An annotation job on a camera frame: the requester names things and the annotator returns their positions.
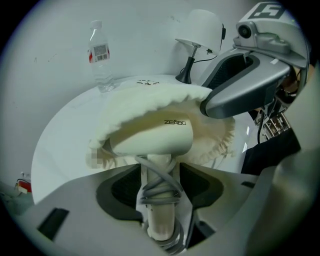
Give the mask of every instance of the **white lamp shade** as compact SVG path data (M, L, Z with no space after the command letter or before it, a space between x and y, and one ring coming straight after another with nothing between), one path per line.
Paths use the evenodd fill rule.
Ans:
M223 24L219 17L207 10L195 9L182 24L177 41L218 55L221 48Z

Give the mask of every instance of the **camera lens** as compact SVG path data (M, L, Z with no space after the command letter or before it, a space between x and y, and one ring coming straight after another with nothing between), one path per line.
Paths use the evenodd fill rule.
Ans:
M238 28L239 35L243 38L249 38L251 37L251 30L247 25L241 25Z

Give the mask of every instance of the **coiled cord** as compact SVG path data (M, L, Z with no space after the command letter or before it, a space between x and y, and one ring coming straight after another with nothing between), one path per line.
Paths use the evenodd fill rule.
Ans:
M148 170L156 173L159 177L149 182L142 188L142 197L140 198L140 204L142 205L167 205L167 204L177 204L180 201L180 197L184 189L181 184L177 182L172 176L172 172L176 166L176 160L172 159L171 163L165 170L160 170L153 162L136 156L135 160L142 166L145 166ZM157 187L162 182L167 182L168 185ZM160 195L165 192L173 192L174 196L165 198L153 198L156 195ZM145 223L145 230L149 227L148 221ZM183 251L185 246L184 241L184 229L180 222L174 219L174 231L170 239L165 241L155 242L162 247L168 254L178 254Z

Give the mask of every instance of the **bottle cap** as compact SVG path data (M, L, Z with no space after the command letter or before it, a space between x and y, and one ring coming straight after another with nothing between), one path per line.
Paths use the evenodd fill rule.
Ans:
M94 20L91 21L91 27L96 30L96 29L101 29L102 28L102 21L101 20Z

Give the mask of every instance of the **table lamp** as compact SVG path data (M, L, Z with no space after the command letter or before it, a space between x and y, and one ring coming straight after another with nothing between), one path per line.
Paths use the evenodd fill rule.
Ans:
M218 55L225 35L226 29L217 15L207 10L193 10L182 24L175 39L192 46L192 55L189 56L184 69L175 79L184 84L191 84L190 71L197 49L204 50L207 54Z

